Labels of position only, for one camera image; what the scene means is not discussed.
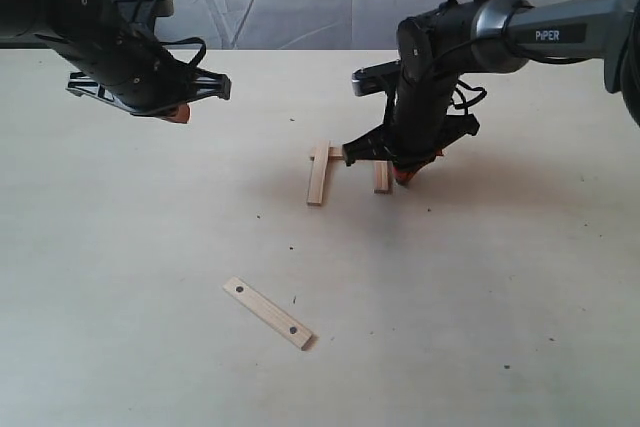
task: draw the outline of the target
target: wooden plank with holes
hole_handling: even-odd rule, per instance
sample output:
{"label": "wooden plank with holes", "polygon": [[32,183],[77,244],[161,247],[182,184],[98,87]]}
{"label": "wooden plank with holes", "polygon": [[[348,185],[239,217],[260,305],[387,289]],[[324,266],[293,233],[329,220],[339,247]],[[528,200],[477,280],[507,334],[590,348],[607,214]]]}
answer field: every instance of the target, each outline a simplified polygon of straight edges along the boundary
{"label": "wooden plank with holes", "polygon": [[307,195],[307,205],[322,205],[324,194],[324,181],[327,175],[327,164],[329,163],[329,141],[318,142],[316,145],[313,168],[311,169],[311,179],[309,180],[309,193]]}
{"label": "wooden plank with holes", "polygon": [[[314,147],[311,152],[309,152],[309,160],[315,160],[316,158],[316,148]],[[342,160],[344,159],[344,155],[342,154],[342,147],[330,147],[329,148],[329,160]]]}
{"label": "wooden plank with holes", "polygon": [[389,162],[375,161],[373,163],[375,171],[375,188],[376,194],[391,193],[391,179],[389,177]]}
{"label": "wooden plank with holes", "polygon": [[305,350],[311,343],[311,330],[243,280],[232,277],[224,284],[223,289],[299,349]]}

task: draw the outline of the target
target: wooden stick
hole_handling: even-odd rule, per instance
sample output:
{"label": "wooden stick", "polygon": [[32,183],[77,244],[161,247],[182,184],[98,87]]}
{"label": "wooden stick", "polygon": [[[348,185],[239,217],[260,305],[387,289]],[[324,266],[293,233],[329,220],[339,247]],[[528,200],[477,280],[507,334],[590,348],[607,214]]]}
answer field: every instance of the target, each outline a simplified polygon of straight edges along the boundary
{"label": "wooden stick", "polygon": [[[311,152],[309,152],[309,160],[314,160],[316,158],[316,148],[314,147]],[[329,160],[342,160],[344,156],[342,155],[342,147],[330,147],[329,148]]]}
{"label": "wooden stick", "polygon": [[376,194],[390,194],[391,180],[389,178],[389,162],[375,161],[373,163],[375,170],[375,188]]}
{"label": "wooden stick", "polygon": [[329,162],[329,141],[318,142],[316,153],[311,169],[311,180],[309,181],[309,194],[307,205],[322,205],[322,195],[324,193],[324,180],[327,175],[327,163]]}
{"label": "wooden stick", "polygon": [[223,289],[299,349],[305,350],[314,337],[313,332],[241,279],[232,277]]}

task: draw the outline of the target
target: robotic arm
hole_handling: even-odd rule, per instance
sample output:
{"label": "robotic arm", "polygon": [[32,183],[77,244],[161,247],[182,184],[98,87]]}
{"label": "robotic arm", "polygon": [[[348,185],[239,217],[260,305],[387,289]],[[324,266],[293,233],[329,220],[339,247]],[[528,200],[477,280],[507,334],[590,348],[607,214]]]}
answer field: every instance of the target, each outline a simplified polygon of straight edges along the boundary
{"label": "robotic arm", "polygon": [[[206,52],[201,39],[161,43],[157,17],[173,13],[172,0],[0,0],[0,38],[35,35],[80,72],[67,90],[131,115],[185,123],[188,102],[230,97],[226,75],[198,68]],[[184,63],[165,45],[200,44]]]}
{"label": "robotic arm", "polygon": [[[487,93],[460,76],[511,73],[529,60],[603,59],[605,88],[622,90],[640,125],[639,36],[640,0],[575,0],[538,8],[526,0],[447,0],[400,23],[400,60],[353,75],[356,95],[385,92],[388,101],[383,124],[343,146],[346,163],[390,160],[396,181],[408,183],[442,149],[478,133],[480,125],[468,110]],[[467,100],[463,89],[477,95]],[[450,115],[451,107],[464,113]]]}

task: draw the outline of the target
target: wooden block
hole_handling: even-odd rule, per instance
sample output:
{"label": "wooden block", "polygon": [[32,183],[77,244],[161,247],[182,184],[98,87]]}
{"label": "wooden block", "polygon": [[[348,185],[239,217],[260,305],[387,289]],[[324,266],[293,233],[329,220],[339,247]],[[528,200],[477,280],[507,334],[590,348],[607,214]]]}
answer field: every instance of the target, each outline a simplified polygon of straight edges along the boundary
{"label": "wooden block", "polygon": [[375,188],[376,194],[391,193],[391,179],[389,177],[389,162],[376,161],[373,163],[375,170]]}
{"label": "wooden block", "polygon": [[299,349],[305,350],[314,338],[313,332],[241,279],[232,277],[223,289]]}
{"label": "wooden block", "polygon": [[329,162],[329,141],[318,142],[316,153],[311,169],[311,180],[309,181],[309,194],[307,195],[307,205],[322,205],[322,195],[324,193],[324,179],[327,175],[327,163]]}
{"label": "wooden block", "polygon": [[[309,153],[309,160],[314,160],[316,158],[316,148],[314,147]],[[330,147],[329,148],[329,160],[342,160],[344,156],[342,155],[342,147]]]}

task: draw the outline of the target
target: table surface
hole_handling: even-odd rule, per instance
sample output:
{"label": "table surface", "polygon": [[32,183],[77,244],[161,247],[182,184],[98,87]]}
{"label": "table surface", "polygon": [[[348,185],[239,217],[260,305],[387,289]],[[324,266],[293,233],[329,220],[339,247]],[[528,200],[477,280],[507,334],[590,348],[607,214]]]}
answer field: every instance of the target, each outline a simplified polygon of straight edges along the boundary
{"label": "table surface", "polygon": [[390,196],[334,163],[307,207],[314,143],[382,118],[351,73],[394,58],[212,52],[232,100],[178,126],[3,52],[0,425],[638,425],[640,130],[601,62],[469,76],[476,138]]}

